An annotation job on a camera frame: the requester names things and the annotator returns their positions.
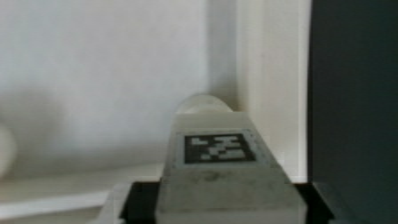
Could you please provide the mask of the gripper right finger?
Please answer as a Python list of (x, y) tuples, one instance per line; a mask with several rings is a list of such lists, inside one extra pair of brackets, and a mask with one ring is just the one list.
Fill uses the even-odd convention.
[(296, 183), (307, 204), (305, 224), (355, 224), (355, 215), (333, 187), (321, 182)]

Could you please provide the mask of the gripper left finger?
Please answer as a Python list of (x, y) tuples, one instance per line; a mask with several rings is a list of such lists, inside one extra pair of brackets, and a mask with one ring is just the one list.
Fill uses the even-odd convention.
[(99, 214), (86, 224), (156, 224), (157, 191), (157, 181), (134, 181), (117, 184)]

